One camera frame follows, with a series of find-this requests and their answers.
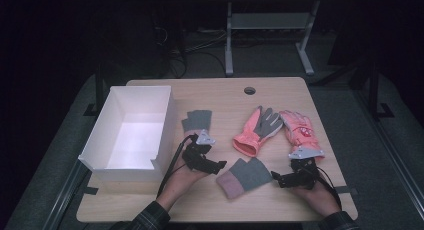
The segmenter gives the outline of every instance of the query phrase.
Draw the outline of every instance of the hand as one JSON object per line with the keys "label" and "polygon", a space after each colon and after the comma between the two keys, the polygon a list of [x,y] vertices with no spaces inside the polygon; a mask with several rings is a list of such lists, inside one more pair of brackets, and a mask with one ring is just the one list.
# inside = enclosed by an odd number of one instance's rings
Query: hand
{"label": "hand", "polygon": [[295,195],[303,198],[312,209],[323,217],[327,217],[333,213],[341,211],[333,195],[331,195],[324,185],[318,181],[311,190],[303,187],[294,187],[291,188],[291,191]]}
{"label": "hand", "polygon": [[166,211],[169,211],[174,203],[183,196],[195,182],[209,175],[208,173],[190,170],[185,166],[185,162],[181,156],[182,153],[178,157],[174,171],[179,169],[171,175],[162,193],[156,199],[156,202]]}

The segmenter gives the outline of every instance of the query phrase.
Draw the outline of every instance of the glove cuff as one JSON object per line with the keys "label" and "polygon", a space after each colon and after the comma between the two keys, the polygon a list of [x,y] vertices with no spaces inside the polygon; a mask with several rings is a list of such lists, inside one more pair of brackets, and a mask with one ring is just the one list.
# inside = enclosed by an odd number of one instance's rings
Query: glove cuff
{"label": "glove cuff", "polygon": [[264,140],[259,141],[259,136],[256,133],[243,132],[233,138],[233,147],[249,157],[256,157]]}
{"label": "glove cuff", "polygon": [[236,176],[234,176],[231,171],[227,171],[221,176],[217,177],[216,182],[224,190],[225,195],[227,195],[228,199],[236,198],[245,192],[240,181],[236,178]]}

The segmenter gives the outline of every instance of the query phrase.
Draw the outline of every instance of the plaid sleeve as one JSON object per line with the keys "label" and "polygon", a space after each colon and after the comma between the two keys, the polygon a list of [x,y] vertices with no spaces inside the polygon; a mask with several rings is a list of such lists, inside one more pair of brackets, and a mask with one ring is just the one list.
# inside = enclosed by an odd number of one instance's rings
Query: plaid sleeve
{"label": "plaid sleeve", "polygon": [[163,207],[153,201],[141,213],[139,213],[127,230],[159,230],[165,228],[171,217]]}
{"label": "plaid sleeve", "polygon": [[319,224],[321,230],[360,230],[347,212],[337,212],[327,216]]}

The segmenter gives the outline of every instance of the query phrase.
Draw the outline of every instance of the open cardboard box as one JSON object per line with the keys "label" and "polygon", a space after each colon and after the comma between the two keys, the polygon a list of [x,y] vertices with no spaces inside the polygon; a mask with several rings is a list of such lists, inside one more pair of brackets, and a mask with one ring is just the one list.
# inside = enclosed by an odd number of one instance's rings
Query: open cardboard box
{"label": "open cardboard box", "polygon": [[161,181],[176,111],[171,86],[111,87],[78,159],[102,181]]}

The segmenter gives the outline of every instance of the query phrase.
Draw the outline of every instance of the pink and gray glove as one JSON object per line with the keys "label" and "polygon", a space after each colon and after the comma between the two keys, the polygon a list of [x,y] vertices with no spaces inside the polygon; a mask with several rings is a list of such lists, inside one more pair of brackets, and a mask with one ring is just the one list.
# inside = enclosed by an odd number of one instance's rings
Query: pink and gray glove
{"label": "pink and gray glove", "polygon": [[283,126],[278,113],[268,108],[262,114],[262,106],[258,106],[243,127],[243,132],[233,138],[233,146],[249,157],[256,157],[265,141],[277,134]]}
{"label": "pink and gray glove", "polygon": [[318,139],[312,129],[311,120],[298,112],[288,110],[281,111],[280,116],[284,121],[285,134],[289,142],[293,145],[292,152],[302,149],[322,151],[318,145]]}

